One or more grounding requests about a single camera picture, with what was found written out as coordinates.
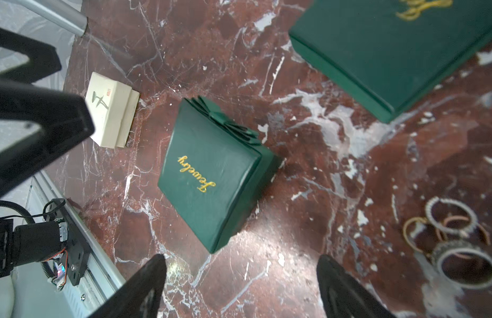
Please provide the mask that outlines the green bow box lid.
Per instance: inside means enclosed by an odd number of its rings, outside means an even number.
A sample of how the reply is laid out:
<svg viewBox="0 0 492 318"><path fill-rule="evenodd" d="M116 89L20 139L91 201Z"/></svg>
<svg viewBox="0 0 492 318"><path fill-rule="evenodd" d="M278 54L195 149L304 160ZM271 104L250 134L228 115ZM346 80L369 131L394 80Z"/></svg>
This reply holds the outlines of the green bow box lid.
<svg viewBox="0 0 492 318"><path fill-rule="evenodd" d="M179 104L158 187L211 254L249 218L281 159L211 100Z"/></svg>

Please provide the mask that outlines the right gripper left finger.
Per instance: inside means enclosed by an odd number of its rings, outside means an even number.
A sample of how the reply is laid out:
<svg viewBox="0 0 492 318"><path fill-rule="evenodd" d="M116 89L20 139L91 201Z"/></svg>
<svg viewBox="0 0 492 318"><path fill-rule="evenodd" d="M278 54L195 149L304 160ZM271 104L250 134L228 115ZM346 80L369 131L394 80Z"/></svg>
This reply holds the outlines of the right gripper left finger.
<svg viewBox="0 0 492 318"><path fill-rule="evenodd" d="M167 277L166 259L155 254L92 317L156 317Z"/></svg>

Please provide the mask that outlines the cream box base black insert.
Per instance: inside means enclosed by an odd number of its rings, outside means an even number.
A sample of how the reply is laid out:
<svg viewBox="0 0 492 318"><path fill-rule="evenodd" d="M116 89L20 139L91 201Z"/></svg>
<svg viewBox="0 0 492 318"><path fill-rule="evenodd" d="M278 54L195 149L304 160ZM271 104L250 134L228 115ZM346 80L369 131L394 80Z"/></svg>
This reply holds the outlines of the cream box base black insert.
<svg viewBox="0 0 492 318"><path fill-rule="evenodd" d="M133 124L134 114L137 110L140 94L132 90L126 104L125 112L121 122L121 127L117 137L116 147L124 148L129 138L131 126Z"/></svg>

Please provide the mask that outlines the cream lotus box lid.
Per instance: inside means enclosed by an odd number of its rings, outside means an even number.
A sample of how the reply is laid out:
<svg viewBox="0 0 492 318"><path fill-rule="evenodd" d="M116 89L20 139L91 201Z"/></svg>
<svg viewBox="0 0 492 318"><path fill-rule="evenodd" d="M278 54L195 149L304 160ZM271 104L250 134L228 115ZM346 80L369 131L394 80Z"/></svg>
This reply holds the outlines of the cream lotus box lid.
<svg viewBox="0 0 492 318"><path fill-rule="evenodd" d="M99 147L125 147L126 112L132 91L126 84L92 73L85 102L95 127L91 139Z"/></svg>

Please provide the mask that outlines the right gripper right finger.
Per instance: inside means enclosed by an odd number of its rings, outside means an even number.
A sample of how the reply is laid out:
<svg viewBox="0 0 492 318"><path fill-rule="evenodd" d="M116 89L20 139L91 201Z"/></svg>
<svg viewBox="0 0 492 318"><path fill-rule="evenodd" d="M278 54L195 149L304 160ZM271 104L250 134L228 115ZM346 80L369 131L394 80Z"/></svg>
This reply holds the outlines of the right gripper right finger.
<svg viewBox="0 0 492 318"><path fill-rule="evenodd" d="M323 254L317 262L317 281L327 317L394 318L331 256Z"/></svg>

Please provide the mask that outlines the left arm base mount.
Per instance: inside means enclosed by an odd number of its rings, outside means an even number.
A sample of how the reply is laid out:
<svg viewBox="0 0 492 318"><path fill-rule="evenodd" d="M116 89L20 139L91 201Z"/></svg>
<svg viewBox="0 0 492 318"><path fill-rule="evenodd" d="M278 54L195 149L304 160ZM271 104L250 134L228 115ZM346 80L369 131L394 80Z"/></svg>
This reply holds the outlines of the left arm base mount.
<svg viewBox="0 0 492 318"><path fill-rule="evenodd" d="M67 200L49 201L42 212L44 221L56 221L60 228L61 248L45 259L43 270L49 281L62 290L67 283L78 286L88 269L91 247L80 228L81 219L73 212Z"/></svg>

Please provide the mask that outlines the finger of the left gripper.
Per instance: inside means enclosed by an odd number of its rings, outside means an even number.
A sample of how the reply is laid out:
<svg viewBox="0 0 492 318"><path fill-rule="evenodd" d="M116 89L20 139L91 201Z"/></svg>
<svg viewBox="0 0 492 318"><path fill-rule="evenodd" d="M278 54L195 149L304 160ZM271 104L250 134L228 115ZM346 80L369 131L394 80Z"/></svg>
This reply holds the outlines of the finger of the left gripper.
<svg viewBox="0 0 492 318"><path fill-rule="evenodd" d="M0 120L38 129L0 151L0 198L95 132L85 99L0 80Z"/></svg>
<svg viewBox="0 0 492 318"><path fill-rule="evenodd" d="M46 44L59 35L51 22L19 5L0 5L0 28ZM0 73L28 61L27 55L0 47Z"/></svg>

